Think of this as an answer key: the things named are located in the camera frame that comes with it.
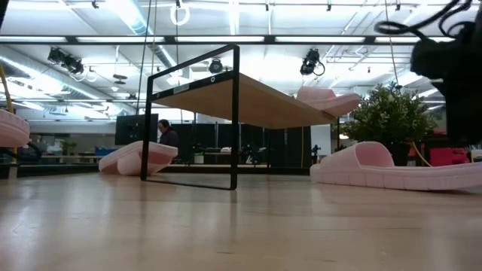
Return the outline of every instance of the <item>fluorescent light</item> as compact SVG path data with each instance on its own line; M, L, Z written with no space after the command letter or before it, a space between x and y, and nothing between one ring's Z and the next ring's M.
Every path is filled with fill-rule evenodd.
M35 103L31 103L31 102L22 102L22 103L12 102L12 104L23 106L23 107L30 108L30 109L40 110L40 111L44 110L44 108L41 107L40 105L36 105Z
M129 43L129 42L136 42L136 43L143 43L146 42L164 42L164 37L145 37L142 36L130 36L130 37L78 37L77 40L79 42L105 42L105 43Z
M178 42L263 42L261 36L184 36L175 38Z
M112 100L112 102L137 102L137 100Z
M439 109L439 108L441 108L442 106L444 106L444 105L432 106L431 108L429 108L429 109L427 109L427 110L431 111L431 110Z
M436 41L436 42L441 42L441 41L454 41L453 38L449 38L449 37L429 37L430 39L432 39L433 41Z
M416 73L413 72L407 72L401 77L398 78L398 84L401 86L406 86L408 84L412 84L415 81L418 81L420 79L424 78L423 76L417 75Z
M64 102L107 102L107 100L99 99L67 99Z
M432 95L432 94L434 94L434 93L437 93L437 92L438 92L437 89L427 90L427 91L424 91L424 92L418 94L418 97L428 97L428 96L430 96L430 95Z
M365 41L364 37L276 37L276 42L323 42L323 43L348 43Z
M27 122L54 122L56 120L27 120Z
M66 37L4 36L0 42L67 42Z
M419 40L419 37L392 37L392 42L396 43L414 43ZM390 37L378 37L375 38L375 42L390 42Z
M58 102L57 99L12 99L14 102Z
M422 101L423 103L445 103L445 101Z

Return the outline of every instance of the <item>man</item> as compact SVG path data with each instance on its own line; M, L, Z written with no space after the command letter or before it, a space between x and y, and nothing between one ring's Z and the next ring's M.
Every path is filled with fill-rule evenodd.
M167 120L159 120L159 130L163 133L160 136L159 144L168 145L171 147L178 147L179 136L169 124Z

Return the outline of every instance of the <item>potted plant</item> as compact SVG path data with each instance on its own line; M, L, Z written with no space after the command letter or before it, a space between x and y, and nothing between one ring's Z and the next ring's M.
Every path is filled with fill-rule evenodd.
M352 113L353 120L344 123L342 132L359 142L375 141L386 146L396 166L406 166L408 143L423 139L435 127L435 116L427 114L428 106L418 92L402 91L393 84L378 85L361 100Z
M65 140L62 143L62 154L74 155L75 147L77 147L77 142L71 142L71 141Z

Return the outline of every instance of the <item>stage light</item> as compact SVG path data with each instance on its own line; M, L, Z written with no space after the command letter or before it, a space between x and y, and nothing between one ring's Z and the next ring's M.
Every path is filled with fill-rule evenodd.
M320 64L323 67L323 72L321 74L316 74L315 69L316 66ZM307 54L307 57L303 59L303 64L301 64L300 73L302 75L317 75L322 76L325 73L325 66L323 63L319 61L319 52L318 49L310 49Z

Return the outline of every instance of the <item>wooden floor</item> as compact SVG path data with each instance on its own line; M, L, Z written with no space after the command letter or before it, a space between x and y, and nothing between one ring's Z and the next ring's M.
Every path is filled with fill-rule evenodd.
M312 185L300 176L240 178L235 192L98 174L0 182L0 269L481 269L480 190L420 193Z

